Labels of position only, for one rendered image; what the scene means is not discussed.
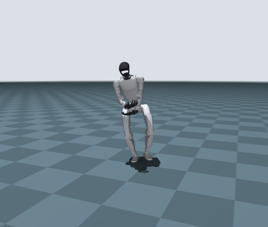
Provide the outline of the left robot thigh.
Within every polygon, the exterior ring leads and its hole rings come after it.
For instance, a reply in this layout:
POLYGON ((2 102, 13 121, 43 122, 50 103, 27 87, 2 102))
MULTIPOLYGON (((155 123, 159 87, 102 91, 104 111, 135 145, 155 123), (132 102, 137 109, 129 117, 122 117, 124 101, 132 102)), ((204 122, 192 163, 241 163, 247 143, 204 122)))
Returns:
POLYGON ((152 135, 152 132, 153 132, 153 122, 152 122, 151 111, 147 104, 141 105, 141 111, 143 113, 144 120, 145 120, 146 127, 147 127, 147 129, 145 130, 145 134, 147 137, 150 137, 150 135, 152 135))

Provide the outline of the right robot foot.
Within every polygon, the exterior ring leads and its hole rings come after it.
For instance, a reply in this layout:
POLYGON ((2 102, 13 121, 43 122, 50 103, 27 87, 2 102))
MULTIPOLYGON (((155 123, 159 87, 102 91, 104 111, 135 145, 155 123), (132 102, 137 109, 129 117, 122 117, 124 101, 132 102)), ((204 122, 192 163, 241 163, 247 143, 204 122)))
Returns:
POLYGON ((133 156, 131 162, 137 162, 138 161, 138 158, 139 158, 138 155, 137 156, 136 155, 133 156))

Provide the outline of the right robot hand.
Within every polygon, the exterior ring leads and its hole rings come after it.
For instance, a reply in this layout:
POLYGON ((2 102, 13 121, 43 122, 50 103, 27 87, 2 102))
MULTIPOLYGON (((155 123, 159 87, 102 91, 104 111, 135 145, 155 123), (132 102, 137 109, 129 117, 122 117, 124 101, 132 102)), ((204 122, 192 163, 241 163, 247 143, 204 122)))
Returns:
POLYGON ((129 102, 128 102, 128 104, 125 105, 124 108, 130 109, 130 108, 132 108, 132 107, 135 107, 137 104, 138 104, 138 101, 135 101, 135 100, 134 100, 134 103, 133 103, 133 100, 132 100, 132 103, 129 104, 129 102))

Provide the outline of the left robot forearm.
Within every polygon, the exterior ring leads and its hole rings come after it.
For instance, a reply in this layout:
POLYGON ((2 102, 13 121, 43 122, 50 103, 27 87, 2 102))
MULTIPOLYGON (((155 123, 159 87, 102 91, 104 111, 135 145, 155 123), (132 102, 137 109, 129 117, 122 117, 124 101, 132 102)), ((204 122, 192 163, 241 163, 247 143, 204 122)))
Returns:
MULTIPOLYGON (((137 100, 136 100, 136 101, 138 101, 138 104, 135 106, 134 110, 138 110, 138 111, 139 111, 142 100, 143 100, 143 94, 141 94, 140 99, 137 99, 137 100)), ((139 112, 138 112, 138 113, 139 113, 139 112)), ((136 114, 138 114, 138 113, 136 113, 136 114)))

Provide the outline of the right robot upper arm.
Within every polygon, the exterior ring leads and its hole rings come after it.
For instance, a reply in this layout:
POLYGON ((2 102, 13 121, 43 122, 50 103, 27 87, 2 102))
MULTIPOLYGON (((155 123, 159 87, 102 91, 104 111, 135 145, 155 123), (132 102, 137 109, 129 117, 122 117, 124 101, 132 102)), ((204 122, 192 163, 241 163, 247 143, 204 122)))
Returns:
POLYGON ((121 91, 119 88, 119 80, 114 81, 113 86, 114 86, 115 94, 119 98, 119 100, 121 99, 124 100, 123 96, 121 96, 121 91))

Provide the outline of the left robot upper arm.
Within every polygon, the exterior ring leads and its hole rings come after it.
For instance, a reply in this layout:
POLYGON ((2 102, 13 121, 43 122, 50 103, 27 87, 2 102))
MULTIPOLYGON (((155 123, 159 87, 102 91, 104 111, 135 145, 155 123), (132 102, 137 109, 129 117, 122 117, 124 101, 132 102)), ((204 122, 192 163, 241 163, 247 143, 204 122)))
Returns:
POLYGON ((142 76, 136 76, 135 78, 136 78, 137 82, 139 83, 138 84, 138 93, 136 93, 136 98, 140 99, 141 94, 143 93, 144 78, 142 76))

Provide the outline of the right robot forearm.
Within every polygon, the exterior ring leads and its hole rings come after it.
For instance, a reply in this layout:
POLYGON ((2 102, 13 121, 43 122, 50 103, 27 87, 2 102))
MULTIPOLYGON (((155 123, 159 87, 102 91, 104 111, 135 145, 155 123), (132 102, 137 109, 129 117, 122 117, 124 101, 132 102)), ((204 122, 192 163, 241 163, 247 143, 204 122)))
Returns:
MULTIPOLYGON (((125 102, 125 100, 123 100, 123 99, 119 100, 118 97, 117 97, 117 101, 118 101, 118 103, 119 103, 122 107, 124 107, 125 105, 127 105, 127 103, 125 102)), ((125 108, 125 109, 128 110, 127 108, 125 108)))

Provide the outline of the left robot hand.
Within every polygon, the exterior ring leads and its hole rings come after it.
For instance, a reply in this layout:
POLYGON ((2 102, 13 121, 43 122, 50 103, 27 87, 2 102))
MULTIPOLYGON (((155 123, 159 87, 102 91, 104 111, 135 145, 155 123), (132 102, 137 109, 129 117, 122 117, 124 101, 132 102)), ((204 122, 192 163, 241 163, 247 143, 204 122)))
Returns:
POLYGON ((122 114, 123 115, 132 115, 132 114, 136 114, 136 113, 138 113, 139 111, 138 110, 132 110, 132 112, 129 112, 129 113, 124 113, 124 112, 122 112, 122 114))

